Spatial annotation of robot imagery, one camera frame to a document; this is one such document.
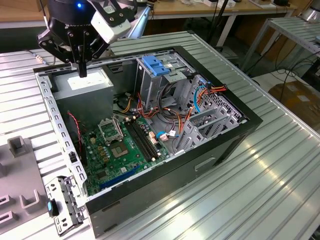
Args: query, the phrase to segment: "blue wire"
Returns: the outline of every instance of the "blue wire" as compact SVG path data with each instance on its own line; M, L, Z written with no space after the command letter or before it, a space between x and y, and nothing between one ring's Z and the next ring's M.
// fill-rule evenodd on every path
M166 132L165 131L160 131L155 135L155 138L158 139L163 134L166 134Z
M201 88L205 88L205 86L198 86L194 92L194 95L193 95L193 103L194 103L194 107L195 109L198 111L198 113L200 113L200 109L198 107L198 104L197 104L197 92L199 89Z

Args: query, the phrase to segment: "aluminum table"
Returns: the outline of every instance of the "aluminum table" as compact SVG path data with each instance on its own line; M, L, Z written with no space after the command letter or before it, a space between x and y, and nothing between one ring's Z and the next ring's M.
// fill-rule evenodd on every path
M320 224L320 136L195 34L121 40L116 54L183 46L263 123L224 163L99 239L308 239ZM52 56L37 53L49 63ZM27 52L0 54L0 144L31 138L43 183L69 175ZM61 239L93 239L88 219ZM49 214L1 239L59 239Z
M296 59L296 62L299 60L299 56L304 49L310 51L312 54L320 52L320 44L315 41L316 36L320 35L320 23L309 23L300 17L270 18L265 21L260 32L249 48L241 66L242 70L244 70L248 65L252 54L256 50L269 27L273 28L276 32L265 46L263 52L261 53L262 55L272 46L273 42L280 34L286 36L301 46L300 50L293 58Z

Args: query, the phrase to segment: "motherboard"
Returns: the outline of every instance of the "motherboard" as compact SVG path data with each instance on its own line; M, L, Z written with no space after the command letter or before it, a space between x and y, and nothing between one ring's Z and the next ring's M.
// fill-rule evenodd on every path
M88 195L93 196L169 158L165 146L153 136L143 117L128 122L113 118L84 133Z

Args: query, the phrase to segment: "expansion slot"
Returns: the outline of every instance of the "expansion slot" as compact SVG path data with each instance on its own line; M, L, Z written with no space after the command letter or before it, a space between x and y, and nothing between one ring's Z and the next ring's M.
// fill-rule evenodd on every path
M114 179L111 179L109 181L106 181L106 182L100 184L99 185L100 189L102 190L102 189L108 188L112 185L115 185L116 183L121 182L122 180L125 180L125 179L131 177L132 175L134 175L136 173L136 170L138 170L138 168L140 168L140 166L136 166L134 169L132 169L132 170L120 175L120 176L117 176Z
M124 125L147 162L155 161L159 156L139 125L135 121L125 122Z

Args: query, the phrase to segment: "orange wire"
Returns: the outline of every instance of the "orange wire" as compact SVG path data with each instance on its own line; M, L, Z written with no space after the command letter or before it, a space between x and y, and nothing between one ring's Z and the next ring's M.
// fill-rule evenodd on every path
M176 115L177 115L177 117L178 117L178 123L179 123L179 126L178 126L178 129L179 129L179 134L181 133L181 124L182 124L182 121L181 121L181 117L180 117L180 115L175 111L175 110L172 110L172 109L170 109L170 108L164 108L165 110L168 110L168 111L172 111L172 112L174 112Z

